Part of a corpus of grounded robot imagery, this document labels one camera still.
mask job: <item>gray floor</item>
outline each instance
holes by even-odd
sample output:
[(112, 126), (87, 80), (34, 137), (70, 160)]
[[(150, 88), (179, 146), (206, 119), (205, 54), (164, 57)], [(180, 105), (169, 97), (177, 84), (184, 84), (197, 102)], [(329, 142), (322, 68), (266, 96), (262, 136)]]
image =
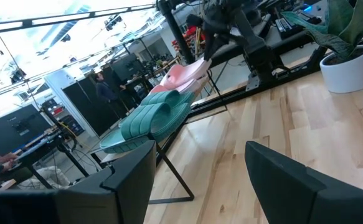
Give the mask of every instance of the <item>gray floor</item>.
[[(294, 62), (295, 60), (307, 57), (312, 54), (313, 50), (317, 47), (316, 44), (308, 44), (305, 45), (302, 49), (294, 49), (284, 55), (281, 56), (285, 65)], [(243, 57), (240, 55), (228, 61), (227, 65), (224, 68), (224, 71), (220, 74), (226, 63), (220, 64), (214, 68), (212, 68), (214, 80), (217, 80), (217, 86), (222, 90), (226, 90), (231, 88), (239, 83), (245, 82), (248, 79), (248, 74), (250, 73), (248, 67), (243, 61)], [(205, 91), (202, 91), (202, 97), (207, 96)], [(99, 139), (98, 138), (88, 138), (86, 133), (83, 133), (79, 136), (79, 140), (82, 141), (87, 146), (83, 148), (77, 147), (78, 150), (82, 151), (85, 154), (88, 154), (88, 151), (91, 149), (96, 149), (98, 146)], [(79, 163), (87, 170), (89, 174), (96, 172), (96, 164), (93, 163), (90, 156), (83, 155), (81, 152), (74, 152), (74, 156), (77, 158)], [(83, 177), (82, 173), (72, 164), (72, 162), (65, 156), (65, 154), (61, 152), (56, 152), (55, 154), (55, 165), (57, 165), (60, 169), (62, 169), (65, 175), (70, 180), (75, 180), (77, 178)], [(101, 152), (98, 154), (99, 157), (104, 158), (105, 153)], [(54, 160), (52, 158), (48, 159), (46, 162), (47, 166), (54, 165)]]

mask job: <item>potted plant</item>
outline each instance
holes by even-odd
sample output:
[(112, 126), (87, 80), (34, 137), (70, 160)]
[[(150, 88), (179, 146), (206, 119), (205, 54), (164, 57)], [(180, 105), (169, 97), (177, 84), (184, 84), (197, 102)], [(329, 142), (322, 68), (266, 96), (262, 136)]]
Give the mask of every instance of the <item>potted plant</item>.
[(289, 22), (305, 27), (314, 41), (333, 51), (321, 63), (325, 84), (334, 93), (363, 89), (363, 0), (328, 0), (325, 21), (310, 24), (293, 12), (283, 12)]

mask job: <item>light wood floor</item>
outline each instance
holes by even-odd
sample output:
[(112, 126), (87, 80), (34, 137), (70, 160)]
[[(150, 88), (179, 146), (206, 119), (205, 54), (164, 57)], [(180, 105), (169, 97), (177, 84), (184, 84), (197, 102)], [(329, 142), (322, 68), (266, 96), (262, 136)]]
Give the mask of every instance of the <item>light wood floor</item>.
[[(245, 165), (248, 140), (363, 189), (363, 91), (332, 94), (316, 73), (185, 125), (168, 156), (196, 199), (150, 205), (145, 223), (266, 223)], [(162, 163), (151, 198), (177, 196), (186, 193)]]

